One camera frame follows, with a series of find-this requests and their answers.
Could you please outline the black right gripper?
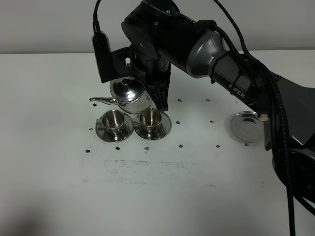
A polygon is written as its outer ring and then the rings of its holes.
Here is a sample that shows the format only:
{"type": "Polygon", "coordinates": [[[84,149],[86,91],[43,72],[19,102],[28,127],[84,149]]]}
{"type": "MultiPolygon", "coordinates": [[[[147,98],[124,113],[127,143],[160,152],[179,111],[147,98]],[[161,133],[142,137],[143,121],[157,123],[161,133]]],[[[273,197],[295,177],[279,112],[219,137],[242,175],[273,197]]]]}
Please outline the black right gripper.
{"type": "Polygon", "coordinates": [[[142,84],[159,112],[168,110],[171,64],[164,58],[155,59],[131,45],[129,75],[142,84]]]}

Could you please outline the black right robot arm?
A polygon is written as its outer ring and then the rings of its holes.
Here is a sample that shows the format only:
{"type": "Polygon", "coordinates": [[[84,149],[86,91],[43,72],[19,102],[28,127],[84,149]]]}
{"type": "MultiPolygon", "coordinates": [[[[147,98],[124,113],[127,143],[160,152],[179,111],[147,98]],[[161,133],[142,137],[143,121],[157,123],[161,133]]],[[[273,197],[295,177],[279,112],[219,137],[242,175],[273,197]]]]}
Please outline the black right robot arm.
{"type": "Polygon", "coordinates": [[[210,77],[259,116],[265,147],[283,180],[315,182],[315,90],[271,72],[247,50],[239,53],[212,20],[193,21],[171,0],[144,0],[122,22],[132,45],[131,67],[161,111],[168,109],[170,66],[210,77]]]}

